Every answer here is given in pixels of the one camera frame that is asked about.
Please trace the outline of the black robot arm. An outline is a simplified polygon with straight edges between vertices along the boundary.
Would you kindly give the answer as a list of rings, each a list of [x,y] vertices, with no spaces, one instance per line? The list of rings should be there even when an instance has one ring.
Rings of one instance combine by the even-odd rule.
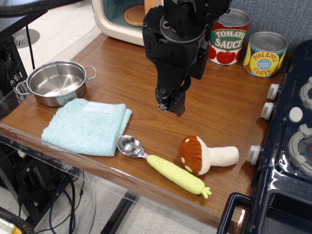
[[[159,109],[184,114],[191,79],[202,79],[205,71],[206,31],[229,10],[228,0],[165,0],[148,11],[142,35],[146,57],[157,70]]]

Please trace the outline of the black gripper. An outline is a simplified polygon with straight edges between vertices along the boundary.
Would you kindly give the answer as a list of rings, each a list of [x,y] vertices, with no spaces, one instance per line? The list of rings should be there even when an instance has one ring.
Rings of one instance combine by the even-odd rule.
[[[185,112],[191,79],[202,79],[208,53],[206,28],[190,7],[154,7],[143,20],[146,57],[157,69],[158,108],[178,117]]]

